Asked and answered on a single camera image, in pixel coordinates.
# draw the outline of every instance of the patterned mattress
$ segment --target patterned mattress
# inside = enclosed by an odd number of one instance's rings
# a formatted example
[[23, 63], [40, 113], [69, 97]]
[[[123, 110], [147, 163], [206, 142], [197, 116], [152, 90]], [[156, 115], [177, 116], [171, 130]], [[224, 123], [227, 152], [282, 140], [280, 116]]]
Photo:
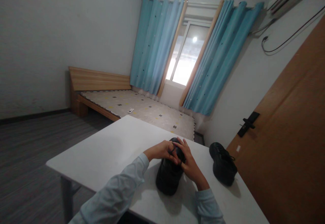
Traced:
[[81, 92], [81, 95], [122, 118], [131, 115], [194, 140], [194, 118], [132, 90]]

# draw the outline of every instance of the light blue sleeve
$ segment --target light blue sleeve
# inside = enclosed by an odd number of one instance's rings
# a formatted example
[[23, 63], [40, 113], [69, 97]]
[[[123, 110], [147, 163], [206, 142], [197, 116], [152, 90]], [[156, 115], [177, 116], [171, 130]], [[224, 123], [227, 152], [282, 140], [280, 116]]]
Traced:
[[223, 214], [214, 198], [211, 188], [195, 192], [197, 213], [201, 217], [201, 224], [225, 224]]
[[139, 155], [121, 174], [113, 176], [70, 221], [71, 224], [117, 223], [131, 204], [135, 189], [144, 182], [149, 160]]
[[[128, 210], [135, 189], [145, 181], [148, 166], [149, 160], [142, 153], [84, 203], [70, 224], [117, 223]], [[211, 189], [196, 192], [195, 196], [201, 224], [225, 223]]]

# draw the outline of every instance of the bed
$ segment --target bed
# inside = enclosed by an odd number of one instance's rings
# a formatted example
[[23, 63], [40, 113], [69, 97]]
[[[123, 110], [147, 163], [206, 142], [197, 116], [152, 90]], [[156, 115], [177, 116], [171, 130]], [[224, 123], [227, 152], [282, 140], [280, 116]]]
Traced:
[[162, 129], [194, 140], [194, 118], [131, 90], [130, 77], [69, 67], [71, 109], [78, 116], [88, 107], [112, 121], [131, 115]]

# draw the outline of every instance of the white table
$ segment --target white table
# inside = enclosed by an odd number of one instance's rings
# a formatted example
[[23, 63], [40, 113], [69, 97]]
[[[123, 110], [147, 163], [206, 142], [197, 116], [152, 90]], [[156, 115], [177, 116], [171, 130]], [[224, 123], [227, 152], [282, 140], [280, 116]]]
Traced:
[[[49, 160], [46, 165], [62, 176], [65, 216], [72, 217], [71, 181], [99, 191], [145, 149], [177, 135], [131, 116], [125, 116], [70, 149]], [[227, 224], [268, 223], [239, 174], [231, 187], [225, 187], [213, 175], [209, 148], [187, 140], [192, 155], [206, 177]], [[145, 183], [135, 192], [129, 210], [155, 223], [198, 223], [195, 184], [185, 175], [174, 196], [157, 190], [155, 179], [160, 160], [152, 160]]]

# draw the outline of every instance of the black door handle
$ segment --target black door handle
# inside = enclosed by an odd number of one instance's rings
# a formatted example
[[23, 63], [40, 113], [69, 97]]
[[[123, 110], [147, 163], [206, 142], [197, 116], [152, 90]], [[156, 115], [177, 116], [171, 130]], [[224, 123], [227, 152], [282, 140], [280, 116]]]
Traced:
[[255, 120], [258, 118], [259, 115], [260, 115], [259, 113], [253, 111], [253, 113], [248, 117], [248, 119], [246, 119], [246, 118], [243, 119], [245, 124], [242, 125], [241, 129], [237, 133], [239, 135], [239, 137], [243, 137], [249, 128], [251, 128], [251, 129], [255, 128], [253, 123], [255, 122]]
[[244, 118], [243, 119], [243, 121], [245, 122], [245, 124], [247, 125], [247, 126], [249, 126], [251, 129], [254, 129], [255, 128], [255, 126], [248, 120], [248, 119], [246, 119], [246, 118]]

